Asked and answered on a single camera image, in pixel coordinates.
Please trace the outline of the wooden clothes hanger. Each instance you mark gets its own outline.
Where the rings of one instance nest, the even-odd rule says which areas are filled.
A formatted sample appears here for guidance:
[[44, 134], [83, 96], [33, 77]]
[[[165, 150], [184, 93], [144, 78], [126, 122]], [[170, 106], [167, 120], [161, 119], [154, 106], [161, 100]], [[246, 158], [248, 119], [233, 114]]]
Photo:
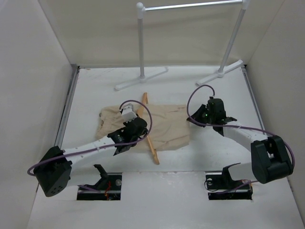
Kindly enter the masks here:
[[[142, 103], [143, 104], [148, 104], [148, 94], [147, 93], [143, 94], [143, 96], [142, 96]], [[142, 107], [142, 106], [139, 107], [139, 109], [137, 110], [137, 114], [139, 115], [139, 117], [142, 117], [143, 111], [144, 111], [144, 107]], [[154, 146], [153, 146], [153, 143], [152, 143], [152, 141], [150, 139], [150, 136], [147, 136], [146, 139], [147, 139], [147, 144], [149, 146], [149, 149], [150, 149], [150, 151], [152, 153], [152, 157], [153, 157], [154, 163], [156, 165], [159, 165], [160, 162], [159, 162], [159, 159], [158, 159], [158, 155], [157, 155], [156, 150], [154, 149]]]

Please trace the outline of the beige trousers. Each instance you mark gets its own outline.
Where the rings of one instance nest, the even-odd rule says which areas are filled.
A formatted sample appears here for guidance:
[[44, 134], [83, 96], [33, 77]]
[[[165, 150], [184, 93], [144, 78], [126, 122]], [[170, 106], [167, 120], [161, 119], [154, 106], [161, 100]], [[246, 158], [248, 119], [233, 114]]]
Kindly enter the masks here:
[[[186, 106], [183, 104], [147, 104], [152, 114], [152, 130], [149, 138], [156, 151], [177, 150], [190, 143], [190, 124], [186, 121]], [[95, 138], [101, 139], [124, 127], [119, 106], [102, 108], [100, 123]]]

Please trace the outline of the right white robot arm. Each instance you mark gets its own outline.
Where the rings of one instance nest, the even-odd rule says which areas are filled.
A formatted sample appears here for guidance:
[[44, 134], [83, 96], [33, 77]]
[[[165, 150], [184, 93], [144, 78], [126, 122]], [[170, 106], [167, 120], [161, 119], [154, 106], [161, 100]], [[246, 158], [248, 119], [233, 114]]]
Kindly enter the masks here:
[[291, 175], [295, 159], [291, 148], [278, 135], [265, 130], [241, 125], [234, 117], [227, 116], [222, 99], [210, 97], [187, 121], [212, 127], [215, 132], [243, 146], [251, 155], [251, 162], [241, 168], [250, 168], [248, 181], [267, 184]]

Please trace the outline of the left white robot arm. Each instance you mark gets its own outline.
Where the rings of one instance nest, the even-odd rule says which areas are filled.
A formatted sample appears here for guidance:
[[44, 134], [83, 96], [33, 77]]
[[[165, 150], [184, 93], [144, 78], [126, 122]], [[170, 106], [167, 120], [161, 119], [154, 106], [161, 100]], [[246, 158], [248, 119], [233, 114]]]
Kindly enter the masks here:
[[126, 152], [149, 132], [147, 122], [139, 117], [123, 124], [123, 128], [86, 145], [64, 150], [58, 146], [51, 147], [40, 162], [30, 169], [45, 196], [53, 197], [69, 186], [75, 169], [100, 158]]

